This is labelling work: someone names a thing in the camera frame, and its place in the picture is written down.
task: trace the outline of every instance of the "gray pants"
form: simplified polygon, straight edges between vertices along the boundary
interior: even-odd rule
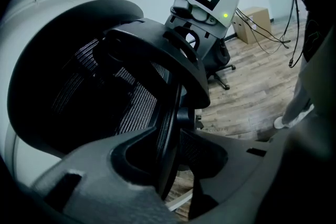
[[[300,67],[300,72],[305,68],[307,65],[307,61],[305,57],[302,55],[302,62]],[[293,121],[302,111],[306,111],[310,108],[311,101],[308,93],[304,89],[300,77],[295,85],[294,89],[294,96],[292,101],[288,104],[284,116],[282,118],[283,124],[288,124]]]

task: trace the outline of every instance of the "white pipe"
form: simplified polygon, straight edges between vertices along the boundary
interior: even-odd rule
[[[175,200],[166,203],[169,211],[174,211],[178,207],[184,205],[187,201],[189,201],[193,197],[193,189],[189,190],[187,193],[179,196]]]
[[[26,9],[28,9],[30,7],[33,7],[35,5],[36,5],[35,1],[30,0],[29,3],[26,3],[25,6],[21,7],[20,9],[17,9],[16,11],[12,12],[11,14],[7,13],[8,15],[6,15],[4,17],[4,19],[1,21],[0,27],[2,27],[5,23],[7,23],[13,17],[15,17],[16,15],[18,15],[20,12],[23,12],[24,10],[26,10]]]
[[[16,138],[17,138],[17,135],[12,125],[9,123],[7,127],[7,132],[6,132],[4,161],[8,168],[8,171],[10,172],[13,178],[15,175],[14,173],[14,149],[15,149]]]

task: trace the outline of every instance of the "person's leg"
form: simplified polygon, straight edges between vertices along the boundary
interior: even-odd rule
[[[304,57],[302,57],[300,72],[305,68],[307,62]],[[305,114],[309,112],[311,106],[311,101],[308,93],[302,86],[301,80],[298,80],[294,89],[294,96],[290,103],[287,105],[285,113],[282,117],[277,118],[274,121],[274,127],[276,129],[281,129],[283,127],[291,127],[295,124],[298,118],[303,118]]]
[[[305,68],[307,62],[304,57],[302,57],[300,72]],[[286,111],[282,117],[282,123],[284,125],[289,124],[291,121],[295,120],[296,117],[304,110],[308,110],[307,107],[310,104],[310,98],[302,86],[301,80],[298,80],[294,89],[294,96],[290,103],[287,105]]]

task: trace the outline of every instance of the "black cable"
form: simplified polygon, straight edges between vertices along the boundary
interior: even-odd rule
[[[237,14],[237,16],[238,16],[240,19],[244,20],[244,19],[243,19],[237,12],[236,12],[236,14]],[[257,32],[257,33],[259,33],[259,32],[258,32],[258,31],[255,31],[255,30],[251,27],[251,25],[249,25],[248,23],[247,23],[247,25],[248,25],[248,27],[252,30],[252,34],[253,34],[254,38],[256,39],[256,42],[258,43],[259,47],[260,47],[265,53],[272,55],[272,54],[276,53],[276,52],[278,51],[278,49],[281,47],[282,43],[279,45],[279,47],[278,47],[275,51],[273,51],[273,52],[268,52],[268,51],[266,51],[266,50],[260,45],[260,43],[259,43],[259,41],[258,41],[256,35],[254,34],[254,32]]]
[[[247,24],[247,25],[250,27],[250,29],[251,29],[252,31],[257,32],[258,34],[262,35],[263,37],[267,38],[267,39],[270,40],[270,41],[277,42],[277,43],[281,43],[281,44],[283,44],[283,46],[284,46],[286,49],[289,49],[289,47],[286,46],[285,43],[289,43],[290,40],[281,41],[281,40],[278,39],[278,38],[275,38],[276,40],[270,39],[269,37],[265,36],[264,34],[262,34],[262,33],[258,32],[257,30],[251,28],[251,26],[248,24],[248,22],[247,22],[245,19],[243,19],[242,17],[239,17],[239,18],[241,18],[241,19],[244,21],[244,23]]]
[[[241,12],[241,10],[240,10],[239,8],[237,8],[237,10],[239,11],[239,13],[240,13],[242,16],[246,17],[246,18],[249,19],[252,23],[254,23],[256,26],[258,26],[258,27],[261,28],[262,30],[266,31],[266,32],[269,33],[273,38],[275,38],[275,40],[272,40],[272,39],[270,39],[269,37],[266,37],[266,36],[263,35],[263,36],[266,37],[267,39],[269,39],[269,40],[271,40],[271,41],[273,41],[273,42],[279,42],[279,43],[282,43],[282,44],[284,44],[284,43],[290,43],[290,40],[281,41],[280,39],[276,38],[275,36],[272,35],[272,33],[270,33],[269,31],[267,31],[266,29],[262,28],[260,25],[256,24],[252,19],[250,19],[249,17],[247,17],[243,12]]]
[[[295,64],[292,66],[293,64],[293,59],[294,59],[294,54],[295,54],[295,51],[296,51],[296,47],[298,45],[298,41],[299,41],[299,28],[300,28],[300,20],[299,20],[299,7],[298,7],[298,0],[295,0],[295,6],[296,6],[296,18],[297,18],[297,24],[298,24],[298,35],[297,35],[297,38],[296,38],[296,43],[295,43],[295,47],[294,47],[294,51],[293,51],[293,55],[292,55],[292,58],[289,60],[289,67],[290,68],[293,68],[297,62],[300,60],[301,58],[301,55],[303,53],[303,47],[302,47],[302,52],[298,58],[298,60],[295,62]]]
[[[290,19],[292,18],[292,13],[293,13],[293,8],[294,8],[294,1],[295,1],[295,0],[292,0],[292,6],[291,6],[291,8],[290,8],[289,18],[288,18],[288,22],[287,22],[285,31],[283,31],[283,35],[279,38],[279,39],[282,38],[282,41],[283,41],[284,38],[285,38],[285,34],[286,34],[286,32],[287,32],[287,29],[288,29],[288,26],[289,26],[289,23],[290,23]]]

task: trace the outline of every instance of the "white sneaker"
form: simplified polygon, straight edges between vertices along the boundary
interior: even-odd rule
[[[283,116],[278,117],[278,118],[274,121],[273,126],[274,126],[275,129],[282,129],[282,128],[284,128],[284,127],[287,127],[287,126],[285,126],[285,125],[282,123],[282,118],[283,118]]]
[[[296,124],[298,124],[300,121],[302,121],[305,116],[307,116],[307,114],[312,111],[314,109],[314,105],[312,104],[310,106],[310,108],[307,110],[307,111],[304,111],[304,112],[301,112],[294,120],[292,120],[290,123],[288,124],[283,124],[282,123],[282,116],[281,117],[278,117],[275,121],[274,121],[274,128],[275,129],[282,129],[284,127],[287,127],[287,128],[291,128],[293,126],[295,126]]]

